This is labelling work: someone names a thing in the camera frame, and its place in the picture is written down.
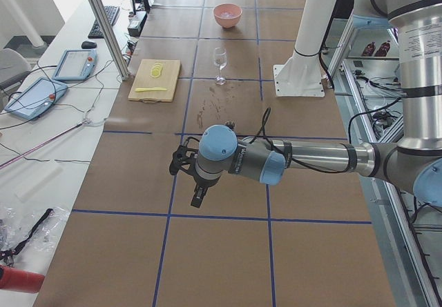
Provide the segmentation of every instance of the bottle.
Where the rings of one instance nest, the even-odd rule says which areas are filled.
[[[370,57],[373,55],[376,46],[374,45],[374,41],[365,46],[364,51],[362,52],[362,57]]]
[[[0,266],[0,289],[2,290],[38,293],[43,285],[43,280],[44,275]]]
[[[380,48],[374,53],[375,57],[386,57],[388,51],[390,50],[390,40],[387,40],[385,43],[382,43]]]

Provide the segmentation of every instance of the black strap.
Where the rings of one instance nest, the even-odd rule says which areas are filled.
[[[442,95],[442,84],[422,88],[403,88],[402,92],[406,94],[406,98],[434,97]]]
[[[358,165],[358,155],[356,153],[356,149],[351,144],[342,143],[341,145],[347,149],[348,154],[348,164],[343,172],[354,171],[354,169],[356,169],[356,166]]]
[[[442,3],[442,0],[420,0],[414,3],[411,3],[410,5],[406,5],[403,7],[400,7],[396,10],[393,10],[388,14],[388,20],[393,19],[394,17],[401,16],[403,14],[406,14],[408,12],[412,12],[414,10],[418,10],[425,7],[435,6],[438,3]]]
[[[315,54],[303,54],[301,52],[298,52],[298,50],[295,47],[295,52],[296,52],[296,54],[300,55],[301,57],[315,57],[316,55],[319,55],[320,50],[319,50],[319,52],[316,52]]]
[[[379,167],[381,166],[381,152],[379,152],[379,148],[375,143],[371,143],[370,145],[372,145],[374,151],[374,168],[368,177],[374,177],[374,175],[378,173]]]
[[[372,6],[375,9],[375,11],[377,11],[381,16],[387,17],[388,14],[379,8],[375,0],[370,0],[370,2],[372,3]]]
[[[21,241],[15,248],[10,248],[9,250],[0,251],[0,259],[6,261],[8,258],[11,258],[14,255],[18,255],[21,252],[21,250],[23,250],[23,248],[28,243],[28,241],[30,241],[30,239],[34,235],[35,231],[37,231],[40,224],[42,224],[43,221],[49,217],[49,215],[51,214],[52,211],[53,211],[52,208],[48,208],[46,210],[46,212],[43,214],[43,216],[41,216],[40,219],[37,221],[37,223],[32,227],[28,238]]]

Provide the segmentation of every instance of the wooden cutting board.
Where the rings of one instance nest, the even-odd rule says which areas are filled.
[[[158,78],[151,76],[151,69],[155,63],[162,64],[161,75]],[[180,60],[142,60],[128,99],[131,101],[172,102],[180,67]],[[136,92],[137,88],[166,88],[167,90]]]

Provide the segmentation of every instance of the keyboard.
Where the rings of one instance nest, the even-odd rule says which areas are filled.
[[[104,6],[104,11],[106,12],[109,23],[113,26],[118,19],[119,7]],[[97,20],[95,20],[94,24],[92,25],[88,38],[89,39],[104,38],[103,32],[99,28]]]

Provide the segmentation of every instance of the white desk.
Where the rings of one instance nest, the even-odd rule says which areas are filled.
[[[45,51],[39,60],[39,65],[57,65],[64,50],[80,49],[82,41],[87,40],[87,34],[94,19],[88,2],[83,2],[60,30],[47,51]],[[124,47],[128,39],[126,35],[127,25],[126,11],[121,10],[119,19],[113,27],[120,48]],[[98,58],[94,71],[96,73],[105,66],[106,62],[112,60],[112,57],[104,39],[93,40],[97,42]],[[45,71],[49,77],[54,72],[53,69]],[[42,71],[32,73],[23,82],[20,90],[24,90],[33,81],[43,76],[44,73]],[[94,122],[103,121],[108,116],[121,82],[114,63],[110,64],[97,77],[104,87],[95,104],[95,108],[88,116]],[[91,78],[85,83],[69,89],[66,95],[60,99],[59,103],[70,104],[80,110],[88,110],[101,88],[101,83],[96,78]],[[73,127],[82,121],[83,116],[82,112],[71,106],[55,106],[43,117],[32,123],[0,130],[3,133],[3,136],[0,137],[0,142],[18,152],[25,152],[60,132]],[[11,114],[0,115],[0,127],[12,126],[21,122],[23,122],[22,119]],[[49,160],[77,159],[90,161],[102,130],[102,125],[77,128],[32,153],[29,157]],[[15,153],[0,146],[0,163],[15,156]],[[35,223],[47,208],[58,207],[66,210],[66,213],[70,212],[87,170],[88,163],[37,162],[20,159],[0,172],[0,216],[1,210],[11,208],[16,213],[15,219],[17,221],[26,215],[33,214],[36,218],[26,221],[26,223]],[[51,230],[52,237],[49,239],[48,245],[56,245],[58,243],[66,221],[54,221],[53,223],[57,223],[57,227]],[[23,228],[23,230],[30,230],[30,227]],[[37,245],[30,244],[23,249],[19,256],[15,258],[16,268],[46,274],[55,249],[52,248],[46,251],[37,250],[36,247]],[[0,290],[2,306],[31,306],[36,296]]]

